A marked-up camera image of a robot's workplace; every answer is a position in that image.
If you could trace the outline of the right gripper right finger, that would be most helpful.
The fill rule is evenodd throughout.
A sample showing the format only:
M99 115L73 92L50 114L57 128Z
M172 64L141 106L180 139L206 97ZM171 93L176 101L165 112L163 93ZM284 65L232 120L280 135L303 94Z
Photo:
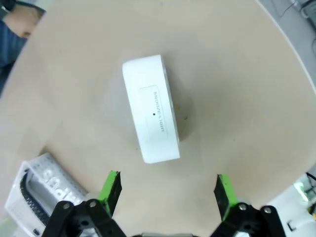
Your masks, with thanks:
M234 237L239 232L247 233L251 237L284 236L277 209L271 205L256 209L239 201L228 175L217 175L214 194L221 223L213 232L213 237Z

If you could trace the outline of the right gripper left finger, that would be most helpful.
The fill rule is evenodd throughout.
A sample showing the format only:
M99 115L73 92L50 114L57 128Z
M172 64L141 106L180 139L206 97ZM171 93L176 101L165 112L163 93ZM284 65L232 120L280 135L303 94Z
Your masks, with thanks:
M97 198L74 205L56 204L43 232L44 237L79 237L84 230L94 230L99 237L122 237L123 231L113 219L122 191L119 171L110 171Z

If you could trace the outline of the person's left hand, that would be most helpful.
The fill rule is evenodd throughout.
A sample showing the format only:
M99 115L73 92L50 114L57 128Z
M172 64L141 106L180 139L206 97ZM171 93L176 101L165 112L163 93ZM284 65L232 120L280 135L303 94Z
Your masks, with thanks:
M42 14L38 10L21 6L7 14L3 22L17 36L27 39L37 26L41 17Z

